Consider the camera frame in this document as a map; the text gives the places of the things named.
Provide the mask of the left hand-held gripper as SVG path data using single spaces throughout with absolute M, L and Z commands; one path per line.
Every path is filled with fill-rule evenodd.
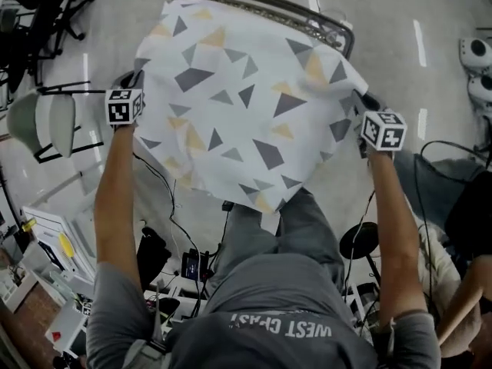
M 143 112 L 144 79 L 143 70 L 130 71 L 118 77 L 105 92 L 106 121 L 113 129 L 133 125 Z

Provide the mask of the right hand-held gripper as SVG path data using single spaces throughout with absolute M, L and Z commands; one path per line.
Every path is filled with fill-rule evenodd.
M 403 148 L 407 123 L 403 116 L 385 105 L 369 91 L 362 95 L 353 91 L 354 112 L 358 134 L 357 145 L 362 158 L 370 151 L 389 152 L 392 155 Z

